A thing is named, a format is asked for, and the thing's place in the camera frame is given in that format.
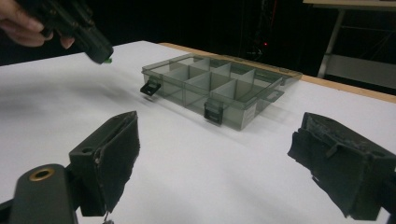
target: brass ring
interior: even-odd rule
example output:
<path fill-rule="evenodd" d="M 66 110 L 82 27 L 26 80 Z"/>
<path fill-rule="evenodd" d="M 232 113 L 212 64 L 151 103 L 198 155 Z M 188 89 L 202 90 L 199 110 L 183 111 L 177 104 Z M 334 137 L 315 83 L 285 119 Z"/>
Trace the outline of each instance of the brass ring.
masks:
<path fill-rule="evenodd" d="M 39 170 L 33 172 L 29 176 L 29 180 L 30 181 L 41 181 L 41 180 L 47 179 L 48 177 L 52 176 L 53 174 L 55 174 L 55 170 L 50 167 L 46 167 L 46 168 L 42 168 L 42 169 L 39 169 Z"/>

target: plastic organizer box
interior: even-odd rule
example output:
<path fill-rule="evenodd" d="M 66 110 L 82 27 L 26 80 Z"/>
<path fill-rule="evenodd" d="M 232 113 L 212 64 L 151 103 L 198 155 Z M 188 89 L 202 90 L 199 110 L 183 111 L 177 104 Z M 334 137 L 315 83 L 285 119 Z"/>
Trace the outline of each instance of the plastic organizer box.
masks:
<path fill-rule="evenodd" d="M 301 75 L 214 57 L 187 54 L 144 66 L 146 84 L 140 91 L 159 94 L 218 125 L 242 130 L 284 93 L 281 87 L 288 79 Z"/>

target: wooden table edge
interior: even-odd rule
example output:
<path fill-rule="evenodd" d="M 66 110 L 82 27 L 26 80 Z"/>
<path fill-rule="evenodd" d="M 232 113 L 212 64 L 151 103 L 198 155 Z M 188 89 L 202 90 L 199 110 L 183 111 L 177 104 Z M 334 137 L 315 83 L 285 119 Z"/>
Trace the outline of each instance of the wooden table edge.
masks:
<path fill-rule="evenodd" d="M 163 46 L 166 46 L 166 47 L 172 48 L 172 49 L 180 49 L 183 51 L 187 51 L 190 53 L 199 54 L 199 55 L 203 55 L 203 56 L 217 55 L 215 53 L 210 53 L 210 52 L 202 51 L 199 49 L 191 49 L 191 48 L 183 47 L 183 46 L 172 44 L 172 43 L 160 43 L 160 45 L 163 45 Z M 317 77 L 311 77 L 311 76 L 307 76 L 307 75 L 302 75 L 301 80 L 305 81 L 305 82 L 314 83 L 314 84 L 317 84 L 320 86 L 336 89 L 339 91 L 346 91 L 346 92 L 350 92 L 350 93 L 354 93 L 354 94 L 358 94 L 358 95 L 362 95 L 362 96 L 366 96 L 366 97 L 371 97 L 371 98 L 375 98 L 377 100 L 382 100 L 382 101 L 396 104 L 396 96 L 386 94 L 383 92 L 370 91 L 370 90 L 366 90 L 364 88 L 349 86 L 346 84 L 333 82 L 333 81 L 329 81 L 329 80 L 325 80 L 325 79 L 321 79 L 321 78 L 317 78 Z"/>

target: hand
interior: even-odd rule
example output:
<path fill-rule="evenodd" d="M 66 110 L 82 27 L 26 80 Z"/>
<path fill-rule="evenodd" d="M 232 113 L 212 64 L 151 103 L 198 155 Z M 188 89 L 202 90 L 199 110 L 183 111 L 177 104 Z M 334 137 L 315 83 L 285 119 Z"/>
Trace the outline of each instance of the hand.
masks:
<path fill-rule="evenodd" d="M 29 16 L 14 0 L 0 0 L 0 28 L 15 43 L 26 47 L 42 46 L 53 37 L 53 34 L 49 37 L 40 34 L 44 25 Z M 70 48 L 73 42 L 74 38 L 61 37 L 61 44 L 65 49 Z"/>

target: white tabletop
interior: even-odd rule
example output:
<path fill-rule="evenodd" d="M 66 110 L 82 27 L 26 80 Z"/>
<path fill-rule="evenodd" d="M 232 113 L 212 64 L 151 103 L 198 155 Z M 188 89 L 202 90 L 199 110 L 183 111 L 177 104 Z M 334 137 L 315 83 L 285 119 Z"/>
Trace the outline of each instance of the white tabletop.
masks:
<path fill-rule="evenodd" d="M 117 224 L 367 223 L 344 218 L 287 155 L 291 135 L 304 112 L 317 113 L 396 153 L 396 104 L 298 81 L 238 132 L 139 91 L 143 66 L 186 53 L 141 41 L 115 47 L 112 64 L 75 54 L 0 67 L 0 202 L 22 174 L 66 166 L 106 120 L 136 110 L 141 152 L 109 216 Z M 382 209 L 376 223 L 388 216 Z M 103 221 L 79 211 L 78 220 Z"/>

